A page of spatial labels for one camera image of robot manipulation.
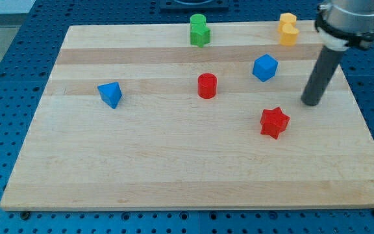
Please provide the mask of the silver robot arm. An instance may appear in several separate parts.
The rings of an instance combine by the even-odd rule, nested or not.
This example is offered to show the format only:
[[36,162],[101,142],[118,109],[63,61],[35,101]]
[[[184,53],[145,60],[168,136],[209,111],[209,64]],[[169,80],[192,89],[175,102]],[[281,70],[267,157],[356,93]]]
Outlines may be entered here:
[[314,27],[324,46],[338,52],[374,44],[374,0],[324,0]]

